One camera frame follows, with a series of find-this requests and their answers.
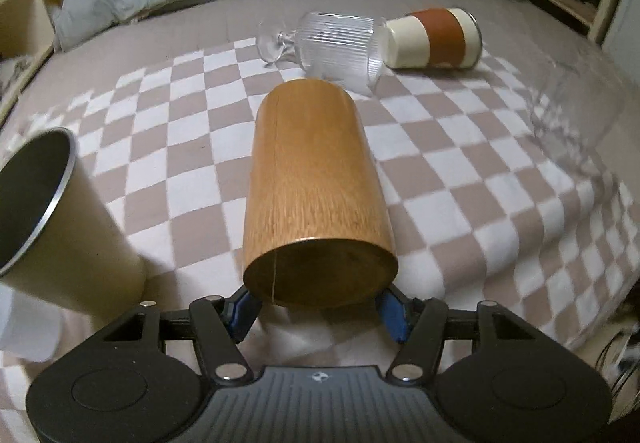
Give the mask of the wooden cylindrical cup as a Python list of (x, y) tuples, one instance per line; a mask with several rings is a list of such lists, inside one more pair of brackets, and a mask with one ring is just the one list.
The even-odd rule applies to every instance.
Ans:
[(398, 272), (382, 186), (357, 107), (339, 86), (297, 79), (262, 101), (243, 233), (243, 281), (282, 307), (375, 297)]

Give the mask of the cream cup brown sleeve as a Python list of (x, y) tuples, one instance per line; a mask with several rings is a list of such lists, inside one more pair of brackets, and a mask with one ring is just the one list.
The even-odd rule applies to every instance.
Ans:
[(386, 21), (381, 47), (392, 69), (468, 70), (480, 61), (483, 38), (471, 13), (435, 7)]

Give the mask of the checkered beige white blanket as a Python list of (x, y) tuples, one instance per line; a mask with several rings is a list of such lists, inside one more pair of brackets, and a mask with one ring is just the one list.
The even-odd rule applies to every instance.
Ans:
[[(453, 307), (498, 301), (577, 348), (638, 281), (639, 208), (611, 174), (568, 173), (536, 145), (524, 58), (488, 48), (469, 71), (386, 73), (352, 101), (395, 237), (397, 287)], [(304, 146), (311, 111), (288, 118), (296, 137), (268, 130), (264, 98), (300, 77), (236, 41), (23, 112), (1, 149), (73, 131), (106, 207), (153, 262), (152, 299), (178, 309), (241, 284), (254, 168), (277, 163), (264, 203), (302, 197), (313, 215), (355, 186), (346, 140)]]

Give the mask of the ribbed clear glass goblet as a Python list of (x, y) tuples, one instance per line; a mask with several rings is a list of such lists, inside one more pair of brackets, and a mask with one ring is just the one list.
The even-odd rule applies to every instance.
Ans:
[(381, 18), (318, 10), (304, 13), (293, 28), (265, 20), (257, 30), (257, 53), (268, 65), (296, 62), (308, 78), (370, 96), (384, 71), (384, 25)]

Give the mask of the wooden shelf left of bed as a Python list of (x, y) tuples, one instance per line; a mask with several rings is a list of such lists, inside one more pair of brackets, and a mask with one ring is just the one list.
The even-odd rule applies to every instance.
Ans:
[(28, 59), (26, 68), (2, 91), (1, 123), (6, 122), (17, 99), (54, 50), (51, 10), (64, 0), (1, 0), (1, 64)]

